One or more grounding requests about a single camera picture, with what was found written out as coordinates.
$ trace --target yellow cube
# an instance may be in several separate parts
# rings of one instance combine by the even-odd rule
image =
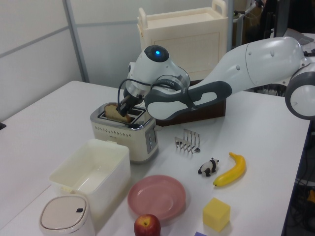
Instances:
[[[231,207],[224,202],[212,198],[203,208],[202,221],[205,225],[220,232],[230,220]]]

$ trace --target toaster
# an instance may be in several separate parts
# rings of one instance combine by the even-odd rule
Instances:
[[[131,162],[148,160],[158,149],[156,120],[143,107],[131,109],[130,123],[109,119],[104,108],[110,104],[100,106],[90,116],[95,138],[128,147]]]

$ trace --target metal toast rack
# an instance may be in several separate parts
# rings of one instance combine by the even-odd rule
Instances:
[[[194,131],[184,129],[184,138],[175,137],[176,148],[193,153],[200,153],[200,135]]]

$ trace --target panda figurine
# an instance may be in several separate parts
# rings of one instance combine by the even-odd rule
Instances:
[[[218,163],[219,160],[211,158],[210,161],[207,161],[202,166],[200,166],[198,174],[202,174],[202,172],[204,172],[206,173],[206,177],[209,177],[210,173],[214,173],[216,171]]]

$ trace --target white wall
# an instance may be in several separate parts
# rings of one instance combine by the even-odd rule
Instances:
[[[82,80],[62,0],[0,1],[0,122]]]
[[[233,2],[228,4],[232,15]],[[212,0],[68,0],[86,77],[90,83],[118,87],[128,65],[141,53],[137,30],[138,9],[147,15],[209,7]],[[228,50],[232,39],[229,23]]]

